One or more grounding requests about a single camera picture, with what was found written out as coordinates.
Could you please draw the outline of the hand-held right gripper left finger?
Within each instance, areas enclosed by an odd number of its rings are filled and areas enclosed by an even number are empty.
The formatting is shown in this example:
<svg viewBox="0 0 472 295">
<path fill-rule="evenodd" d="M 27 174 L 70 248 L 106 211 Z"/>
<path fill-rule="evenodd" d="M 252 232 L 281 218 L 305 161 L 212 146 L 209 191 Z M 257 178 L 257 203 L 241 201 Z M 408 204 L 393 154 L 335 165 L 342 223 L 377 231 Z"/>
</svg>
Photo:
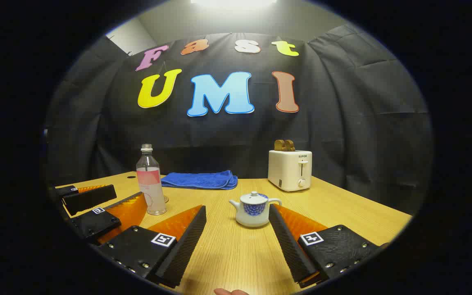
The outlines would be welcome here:
<svg viewBox="0 0 472 295">
<path fill-rule="evenodd" d="M 107 260 L 154 284 L 180 285 L 207 222 L 205 205 L 150 228 L 132 225 L 97 246 Z"/>
</svg>

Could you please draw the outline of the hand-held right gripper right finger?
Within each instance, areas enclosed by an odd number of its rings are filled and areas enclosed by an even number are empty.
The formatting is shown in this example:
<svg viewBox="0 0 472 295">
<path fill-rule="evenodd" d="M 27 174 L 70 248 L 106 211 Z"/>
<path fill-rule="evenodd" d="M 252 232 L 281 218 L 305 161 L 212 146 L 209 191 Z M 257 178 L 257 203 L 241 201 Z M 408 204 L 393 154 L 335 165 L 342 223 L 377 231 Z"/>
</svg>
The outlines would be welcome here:
<svg viewBox="0 0 472 295">
<path fill-rule="evenodd" d="M 301 288 L 341 276 L 388 246 L 377 245 L 345 225 L 327 227 L 278 204 L 270 206 L 268 218 Z"/>
</svg>

